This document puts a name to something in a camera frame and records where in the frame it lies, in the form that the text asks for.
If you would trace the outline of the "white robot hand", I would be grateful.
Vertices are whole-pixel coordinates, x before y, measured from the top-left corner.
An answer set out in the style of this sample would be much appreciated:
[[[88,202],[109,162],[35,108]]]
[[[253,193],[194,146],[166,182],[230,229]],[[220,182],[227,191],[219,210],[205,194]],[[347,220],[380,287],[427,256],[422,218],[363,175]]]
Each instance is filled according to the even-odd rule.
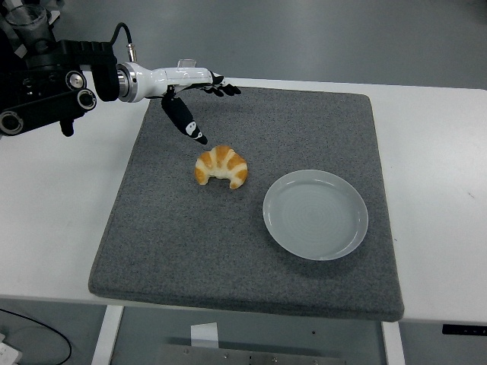
[[[128,63],[129,89],[126,100],[130,103],[143,99],[159,99],[169,120],[184,135],[207,144],[186,104],[177,96],[183,90],[199,89],[218,97],[241,94],[238,87],[227,82],[224,76],[207,68],[176,67],[148,70],[135,63]]]

